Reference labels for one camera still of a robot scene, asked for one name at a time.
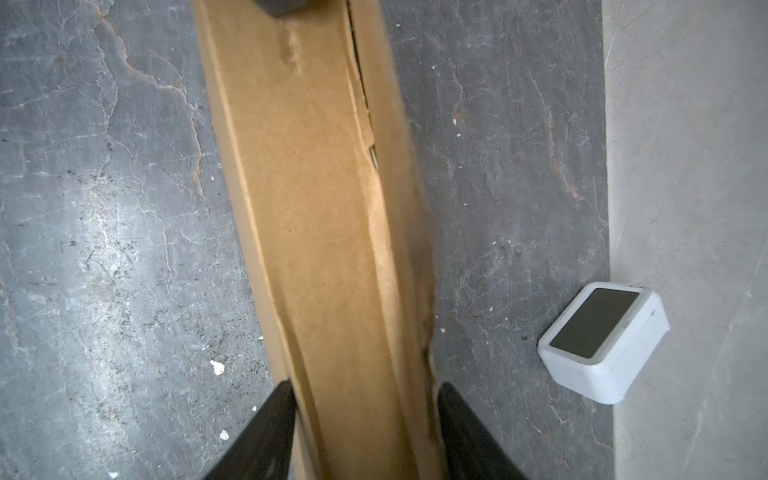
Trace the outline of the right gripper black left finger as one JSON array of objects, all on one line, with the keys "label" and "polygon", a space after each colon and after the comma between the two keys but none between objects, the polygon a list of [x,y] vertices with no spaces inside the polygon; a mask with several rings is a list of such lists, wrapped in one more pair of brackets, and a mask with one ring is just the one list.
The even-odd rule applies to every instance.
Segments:
[{"label": "right gripper black left finger", "polygon": [[204,479],[286,480],[296,417],[292,383],[283,380]]}]

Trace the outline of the cardboard sheet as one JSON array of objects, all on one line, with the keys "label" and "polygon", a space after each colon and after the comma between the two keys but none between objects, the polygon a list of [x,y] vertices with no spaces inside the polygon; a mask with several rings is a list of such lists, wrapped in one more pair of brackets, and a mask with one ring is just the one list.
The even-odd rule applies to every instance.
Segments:
[{"label": "cardboard sheet", "polygon": [[442,479],[435,268],[377,1],[198,1],[212,123],[302,479]]}]

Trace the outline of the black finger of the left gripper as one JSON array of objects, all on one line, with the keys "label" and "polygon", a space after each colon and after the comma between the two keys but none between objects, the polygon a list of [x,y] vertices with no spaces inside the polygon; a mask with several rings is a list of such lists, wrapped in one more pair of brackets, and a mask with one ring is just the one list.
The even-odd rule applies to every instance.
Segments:
[{"label": "black finger of the left gripper", "polygon": [[320,3],[319,0],[254,0],[254,3],[272,18],[308,11]]}]

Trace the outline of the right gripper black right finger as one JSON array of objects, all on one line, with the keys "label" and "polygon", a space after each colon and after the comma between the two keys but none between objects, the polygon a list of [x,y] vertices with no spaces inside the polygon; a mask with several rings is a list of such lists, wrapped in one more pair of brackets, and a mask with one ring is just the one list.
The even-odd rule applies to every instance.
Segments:
[{"label": "right gripper black right finger", "polygon": [[525,479],[451,383],[440,386],[437,406],[451,480]]}]

